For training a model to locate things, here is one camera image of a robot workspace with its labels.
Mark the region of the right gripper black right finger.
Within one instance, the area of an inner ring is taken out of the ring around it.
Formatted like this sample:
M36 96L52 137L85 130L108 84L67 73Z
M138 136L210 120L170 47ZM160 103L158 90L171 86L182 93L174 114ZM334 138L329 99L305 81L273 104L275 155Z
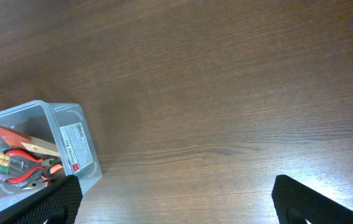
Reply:
M280 224L353 224L353 211L287 175L276 176L271 193Z

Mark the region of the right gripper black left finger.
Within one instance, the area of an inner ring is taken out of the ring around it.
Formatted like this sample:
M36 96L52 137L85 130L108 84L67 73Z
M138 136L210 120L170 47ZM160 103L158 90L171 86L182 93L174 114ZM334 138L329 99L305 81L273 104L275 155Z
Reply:
M0 212L0 224L74 224L83 198L79 179L68 175Z

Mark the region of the red handled cutter pliers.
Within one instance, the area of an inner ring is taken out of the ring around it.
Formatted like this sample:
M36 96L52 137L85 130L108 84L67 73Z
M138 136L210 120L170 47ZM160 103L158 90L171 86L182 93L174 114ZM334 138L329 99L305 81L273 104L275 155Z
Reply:
M38 157L31 152L22 149L8 149L4 153L15 162L22 162L21 173L7 178L7 184L20 184L25 182L35 171L40 171L52 165L62 164L59 158Z

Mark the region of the orange scraper wooden handle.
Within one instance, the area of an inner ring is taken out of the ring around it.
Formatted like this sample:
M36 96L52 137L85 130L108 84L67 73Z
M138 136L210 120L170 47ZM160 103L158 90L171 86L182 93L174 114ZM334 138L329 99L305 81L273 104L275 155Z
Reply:
M0 126L0 137L12 147L23 148L37 154L60 157L59 150L54 143L20 133L14 129Z

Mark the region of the orange black long-nose pliers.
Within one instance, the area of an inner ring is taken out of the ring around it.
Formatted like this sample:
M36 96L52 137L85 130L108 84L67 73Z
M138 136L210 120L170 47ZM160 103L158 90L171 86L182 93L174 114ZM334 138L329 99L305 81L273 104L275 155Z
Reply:
M50 183L55 182L54 175L63 169L62 164L52 165L40 171L35 171L21 186L21 190L37 190L48 186Z

